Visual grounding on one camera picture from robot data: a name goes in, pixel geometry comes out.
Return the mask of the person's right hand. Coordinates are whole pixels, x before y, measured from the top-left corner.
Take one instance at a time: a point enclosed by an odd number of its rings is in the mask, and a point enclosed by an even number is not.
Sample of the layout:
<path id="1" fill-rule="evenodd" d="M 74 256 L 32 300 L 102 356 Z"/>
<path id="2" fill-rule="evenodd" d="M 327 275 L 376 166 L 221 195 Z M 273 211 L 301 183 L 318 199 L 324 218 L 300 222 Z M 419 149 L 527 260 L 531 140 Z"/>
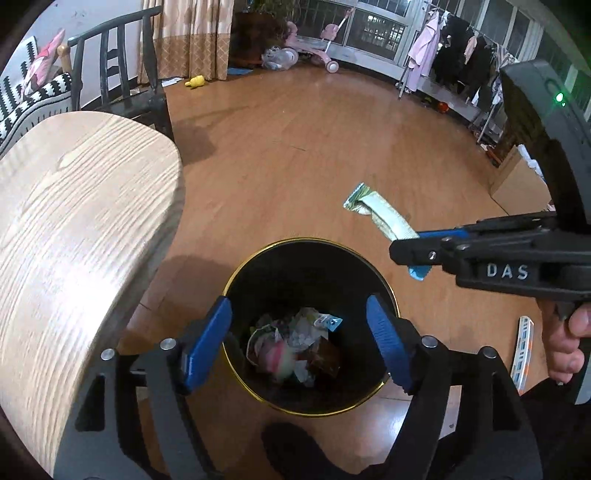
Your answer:
<path id="1" fill-rule="evenodd" d="M 582 305 L 564 321 L 554 302 L 538 300 L 537 305 L 543 318 L 542 340 L 549 377 L 566 384 L 584 365 L 580 342 L 590 337 L 590 305 Z"/>

